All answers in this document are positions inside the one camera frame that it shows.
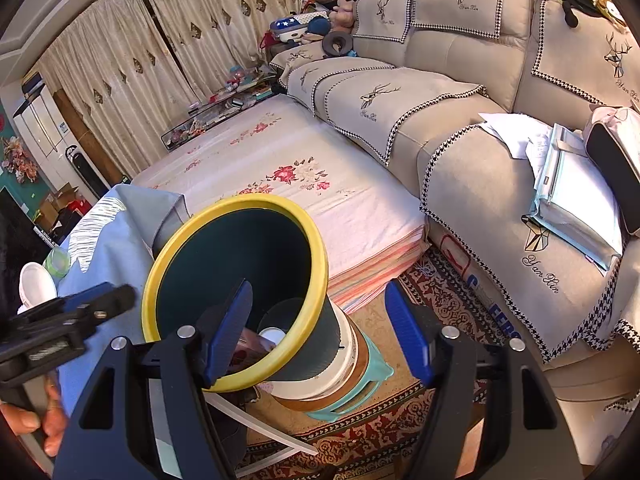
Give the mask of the person's left hand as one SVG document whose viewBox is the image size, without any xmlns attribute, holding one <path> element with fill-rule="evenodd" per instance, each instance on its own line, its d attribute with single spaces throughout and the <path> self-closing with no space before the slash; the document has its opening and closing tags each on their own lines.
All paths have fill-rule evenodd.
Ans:
<svg viewBox="0 0 640 480">
<path fill-rule="evenodd" d="M 4 402 L 1 402 L 1 413 L 17 436 L 32 434 L 41 428 L 46 434 L 43 451 L 49 457 L 56 457 L 67 426 L 67 417 L 61 404 L 58 386 L 50 377 L 44 380 L 44 392 L 47 395 L 48 404 L 42 417 L 35 412 Z"/>
</svg>

